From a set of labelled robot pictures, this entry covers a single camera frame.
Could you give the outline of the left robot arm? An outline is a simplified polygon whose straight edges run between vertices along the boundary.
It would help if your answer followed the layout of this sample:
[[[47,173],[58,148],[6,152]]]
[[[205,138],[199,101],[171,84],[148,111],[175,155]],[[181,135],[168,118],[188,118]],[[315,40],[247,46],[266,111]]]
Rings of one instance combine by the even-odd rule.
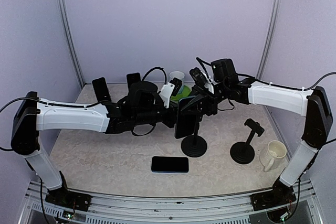
[[[21,105],[13,119],[10,150],[24,157],[60,204],[69,205],[74,195],[39,142],[39,132],[87,130],[120,134],[133,132],[138,125],[155,127],[163,123],[174,127],[177,109],[170,104],[170,98],[180,89],[180,79],[166,79],[159,89],[139,73],[133,73],[127,75],[127,84],[128,94],[118,102],[112,102],[105,78],[92,82],[97,98],[93,104],[50,101],[38,97],[34,91],[19,98]]]

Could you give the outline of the teal phone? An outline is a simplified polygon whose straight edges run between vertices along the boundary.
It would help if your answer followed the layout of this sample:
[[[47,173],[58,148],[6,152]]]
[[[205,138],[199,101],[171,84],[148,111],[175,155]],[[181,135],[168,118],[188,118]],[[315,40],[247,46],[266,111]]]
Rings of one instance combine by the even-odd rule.
[[[176,139],[184,138],[194,133],[198,115],[197,105],[192,105],[191,107],[184,109],[184,107],[194,98],[195,96],[193,95],[182,98],[178,102],[177,119],[174,133]]]

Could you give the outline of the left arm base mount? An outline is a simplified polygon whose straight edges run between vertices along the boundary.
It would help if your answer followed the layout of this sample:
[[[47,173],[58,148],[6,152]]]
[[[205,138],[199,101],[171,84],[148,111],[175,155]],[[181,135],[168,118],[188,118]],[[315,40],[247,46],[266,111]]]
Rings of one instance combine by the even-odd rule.
[[[69,190],[62,172],[60,172],[60,177],[62,181],[61,187],[47,190],[45,201],[57,206],[71,208],[72,210],[87,212],[91,203],[91,195]]]

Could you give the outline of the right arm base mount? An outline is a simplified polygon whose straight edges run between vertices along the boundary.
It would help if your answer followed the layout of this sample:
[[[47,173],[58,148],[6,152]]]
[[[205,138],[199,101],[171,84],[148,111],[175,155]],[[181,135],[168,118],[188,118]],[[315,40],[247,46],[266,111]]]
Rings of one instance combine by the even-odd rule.
[[[280,177],[275,180],[270,191],[252,194],[250,198],[254,211],[281,206],[297,200],[293,187],[282,183]]]

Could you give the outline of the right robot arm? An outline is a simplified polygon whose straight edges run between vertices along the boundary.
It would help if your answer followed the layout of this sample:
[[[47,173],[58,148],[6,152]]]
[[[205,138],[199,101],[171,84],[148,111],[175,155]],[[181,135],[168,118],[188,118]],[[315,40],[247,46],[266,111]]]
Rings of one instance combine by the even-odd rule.
[[[190,70],[195,84],[189,102],[181,106],[181,113],[196,115],[217,113],[218,104],[225,99],[242,104],[265,105],[293,112],[305,118],[302,142],[297,147],[288,166],[279,176],[281,185],[269,192],[273,205],[281,204],[289,196],[289,189],[313,163],[327,140],[333,116],[325,89],[317,83],[309,88],[293,88],[263,82],[247,74],[236,72],[231,59],[209,63],[213,71]]]

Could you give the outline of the black phone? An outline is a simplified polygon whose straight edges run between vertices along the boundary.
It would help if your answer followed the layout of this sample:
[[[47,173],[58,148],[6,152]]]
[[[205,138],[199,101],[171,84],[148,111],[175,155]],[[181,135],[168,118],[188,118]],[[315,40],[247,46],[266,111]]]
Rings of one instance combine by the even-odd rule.
[[[139,89],[138,83],[141,81],[141,76],[138,72],[127,74],[128,92],[135,93]]]
[[[97,98],[97,101],[109,101],[111,102],[110,93],[108,90],[108,86],[106,83],[106,79],[104,77],[100,77],[98,79],[94,79],[92,81],[92,86]]]

